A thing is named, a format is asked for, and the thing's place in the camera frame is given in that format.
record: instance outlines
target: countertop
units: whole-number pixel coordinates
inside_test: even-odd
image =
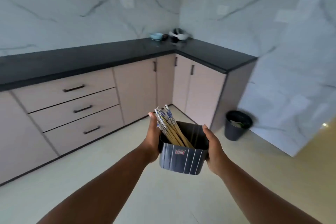
[[[173,44],[149,38],[0,57],[0,91],[178,53],[221,73],[257,57],[196,39]]]

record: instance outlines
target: marble backsplash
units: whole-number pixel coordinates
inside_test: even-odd
[[[180,0],[0,0],[0,56],[149,37],[179,25]]]
[[[294,156],[336,115],[336,0],[181,3],[194,38],[259,57],[239,104],[254,133]]]

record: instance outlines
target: right arm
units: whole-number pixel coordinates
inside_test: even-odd
[[[222,179],[251,224],[321,224],[253,179],[228,158],[206,125],[203,131],[209,140],[210,170]]]

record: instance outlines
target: floor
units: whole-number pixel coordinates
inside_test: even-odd
[[[190,122],[172,107],[177,120]],[[0,187],[0,223],[35,224],[55,205],[113,165],[145,137],[149,118]],[[216,135],[228,156],[254,178],[324,224],[336,219],[336,119],[295,158],[252,132],[236,142]],[[205,164],[186,175],[150,164],[115,223],[248,223]]]

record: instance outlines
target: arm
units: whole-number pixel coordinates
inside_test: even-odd
[[[218,138],[206,125],[203,125],[203,131],[209,140],[207,162],[210,170],[223,180],[251,224],[320,224],[313,217],[271,192],[233,163],[224,153]]]
[[[112,223],[126,203],[145,167],[159,155],[160,130],[149,113],[145,140],[112,167],[75,191],[38,224]]]

